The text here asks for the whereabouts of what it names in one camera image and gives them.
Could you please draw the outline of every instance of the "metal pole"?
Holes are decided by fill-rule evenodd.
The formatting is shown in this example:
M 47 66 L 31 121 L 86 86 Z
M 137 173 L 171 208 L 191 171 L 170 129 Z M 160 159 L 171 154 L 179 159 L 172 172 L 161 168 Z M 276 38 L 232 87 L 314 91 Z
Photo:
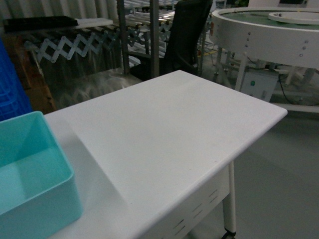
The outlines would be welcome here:
M 151 15 L 151 77 L 160 75 L 159 0 L 150 0 Z
M 218 53 L 217 53 L 217 59 L 216 59 L 216 63 L 220 63 L 221 62 L 221 54 L 223 53 L 223 48 L 218 47 Z
M 123 58 L 123 72 L 125 75 L 130 73 L 130 63 L 129 63 L 129 49 L 128 49 L 128 33 L 126 31 L 125 23 L 125 8 L 124 0 L 117 0 L 120 33 L 121 33 L 121 47 L 122 47 L 122 58 Z
M 198 75 L 201 76 L 203 73 L 203 61 L 204 61 L 204 52 L 205 52 L 205 42 L 206 42 L 206 31 L 207 31 L 207 24 L 205 23 L 203 32 L 202 32 L 202 40 L 201 40 L 201 48 L 200 48 L 200 60 L 199 60 L 199 67 L 198 67 Z

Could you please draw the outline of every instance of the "table top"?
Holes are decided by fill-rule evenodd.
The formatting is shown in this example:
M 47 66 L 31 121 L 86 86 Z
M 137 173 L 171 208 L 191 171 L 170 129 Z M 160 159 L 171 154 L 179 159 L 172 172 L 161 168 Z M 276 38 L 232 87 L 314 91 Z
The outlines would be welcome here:
M 51 238 L 140 237 L 286 113 L 177 71 L 47 114 L 84 207 Z

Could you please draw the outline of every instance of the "round white machine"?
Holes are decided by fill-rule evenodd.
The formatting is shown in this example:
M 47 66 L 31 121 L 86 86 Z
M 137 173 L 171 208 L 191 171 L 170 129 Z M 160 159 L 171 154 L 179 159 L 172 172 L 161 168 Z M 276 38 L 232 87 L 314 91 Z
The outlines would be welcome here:
M 212 13 L 211 40 L 231 52 L 244 53 L 256 59 L 318 68 L 319 25 L 309 24 L 309 21 L 319 21 L 319 18 L 313 19 L 318 14 L 319 9 L 310 8 L 222 9 Z

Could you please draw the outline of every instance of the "electrical cable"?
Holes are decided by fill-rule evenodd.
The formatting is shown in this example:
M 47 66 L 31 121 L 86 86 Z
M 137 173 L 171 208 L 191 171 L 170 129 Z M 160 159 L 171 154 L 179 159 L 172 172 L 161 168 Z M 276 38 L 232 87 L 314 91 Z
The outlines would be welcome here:
M 257 63 L 256 63 L 256 62 L 254 62 L 254 61 L 252 61 L 249 57 L 247 57 L 247 58 L 248 58 L 248 60 L 249 60 L 251 63 L 253 63 L 253 64 L 257 65 Z
M 283 92 L 283 95 L 284 95 L 285 99 L 289 102 L 289 104 L 295 105 L 295 103 L 291 102 L 291 101 L 287 98 L 287 96 L 286 96 L 286 94 L 285 94 L 285 91 L 284 91 L 283 84 L 281 83 L 280 76 L 278 77 L 278 81 L 279 81 L 279 84 L 280 84 L 280 87 L 281 87 L 281 90 L 282 90 L 282 92 Z
M 282 90 L 282 92 L 283 92 L 283 95 L 284 95 L 285 99 L 289 102 L 289 104 L 291 104 L 291 105 L 299 105 L 299 104 L 296 104 L 296 103 L 291 102 L 291 101 L 287 98 L 287 96 L 286 96 L 286 94 L 285 94 L 285 91 L 284 91 L 283 84 L 282 84 L 282 82 L 281 82 L 280 76 L 278 77 L 278 81 L 279 81 L 281 90 Z M 319 103 L 313 104 L 313 105 L 305 105 L 305 106 L 319 106 Z

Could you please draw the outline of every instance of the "plastic bin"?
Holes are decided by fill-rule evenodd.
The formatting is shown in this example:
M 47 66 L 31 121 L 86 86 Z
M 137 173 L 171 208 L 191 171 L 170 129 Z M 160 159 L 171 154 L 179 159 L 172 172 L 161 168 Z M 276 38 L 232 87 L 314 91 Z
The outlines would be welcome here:
M 81 214 L 73 169 L 43 114 L 0 122 L 0 238 L 44 239 Z

